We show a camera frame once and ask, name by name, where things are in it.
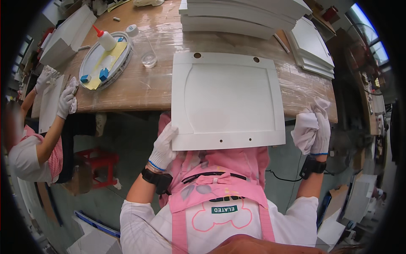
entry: glue bottle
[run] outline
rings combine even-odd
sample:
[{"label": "glue bottle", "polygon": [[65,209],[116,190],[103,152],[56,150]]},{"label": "glue bottle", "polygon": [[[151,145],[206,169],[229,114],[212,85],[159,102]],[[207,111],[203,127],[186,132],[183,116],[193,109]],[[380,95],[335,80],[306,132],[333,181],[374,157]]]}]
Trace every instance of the glue bottle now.
[{"label": "glue bottle", "polygon": [[95,27],[95,25],[93,25],[93,27],[97,32],[98,37],[97,40],[100,43],[100,45],[104,48],[104,50],[105,51],[112,50],[117,44],[117,41],[113,38],[113,36],[111,36],[111,34],[109,34],[107,31],[100,31],[99,29],[97,29],[97,27]]},{"label": "glue bottle", "polygon": [[132,49],[141,57],[141,62],[147,68],[155,66],[158,58],[153,50],[148,37],[138,29],[137,25],[130,25],[125,32],[132,40]]}]

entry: checkered apron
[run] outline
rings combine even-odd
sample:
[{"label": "checkered apron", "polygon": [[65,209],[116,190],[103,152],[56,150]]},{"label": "checkered apron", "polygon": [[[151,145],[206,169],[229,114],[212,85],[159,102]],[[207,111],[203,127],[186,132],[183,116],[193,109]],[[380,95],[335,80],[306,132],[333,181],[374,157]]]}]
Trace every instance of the checkered apron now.
[{"label": "checkered apron", "polygon": [[[25,140],[30,136],[36,136],[39,140],[43,141],[44,137],[40,134],[36,134],[33,129],[31,129],[28,125],[25,125],[24,129],[27,131],[26,135],[21,139],[21,141]],[[59,136],[58,142],[54,147],[51,156],[48,159],[48,167],[51,172],[52,182],[56,176],[59,176],[60,172],[62,171],[63,166],[63,152],[62,152],[62,139]]]}]

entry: bracelet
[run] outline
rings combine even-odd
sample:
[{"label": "bracelet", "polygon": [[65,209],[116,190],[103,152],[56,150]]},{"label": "bracelet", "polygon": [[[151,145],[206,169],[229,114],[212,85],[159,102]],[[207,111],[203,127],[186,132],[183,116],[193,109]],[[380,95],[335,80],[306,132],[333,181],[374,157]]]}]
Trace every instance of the bracelet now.
[{"label": "bracelet", "polygon": [[149,161],[147,162],[147,165],[145,167],[156,174],[162,174],[164,172],[164,171],[158,169],[157,167],[155,167],[154,165],[152,165],[152,163],[150,163]]}]

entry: bottle cap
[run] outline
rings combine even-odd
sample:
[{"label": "bottle cap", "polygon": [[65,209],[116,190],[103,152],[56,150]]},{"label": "bottle cap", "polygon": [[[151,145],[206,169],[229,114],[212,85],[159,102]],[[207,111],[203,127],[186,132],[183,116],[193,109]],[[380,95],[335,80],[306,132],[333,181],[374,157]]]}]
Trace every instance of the bottle cap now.
[{"label": "bottle cap", "polygon": [[94,29],[96,30],[96,32],[97,32],[97,37],[102,37],[104,31],[100,31],[99,29],[97,29],[97,27],[95,27],[95,25],[92,25],[92,26],[93,26],[93,28],[94,28]]},{"label": "bottle cap", "polygon": [[130,25],[127,27],[125,32],[128,34],[128,36],[134,37],[140,32],[140,30],[138,29],[137,25]]}]

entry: black wrist strap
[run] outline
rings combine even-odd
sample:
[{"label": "black wrist strap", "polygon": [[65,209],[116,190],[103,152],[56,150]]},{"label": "black wrist strap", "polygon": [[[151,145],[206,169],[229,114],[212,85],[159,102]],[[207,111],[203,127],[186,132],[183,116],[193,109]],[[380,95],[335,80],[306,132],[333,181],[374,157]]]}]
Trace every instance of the black wrist strap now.
[{"label": "black wrist strap", "polygon": [[170,174],[156,174],[149,169],[143,169],[141,171],[143,179],[156,186],[155,193],[162,195],[167,192],[169,185],[172,182],[172,176]]},{"label": "black wrist strap", "polygon": [[326,162],[319,162],[313,155],[308,155],[304,161],[299,176],[304,180],[308,179],[311,173],[321,174],[326,169]]}]

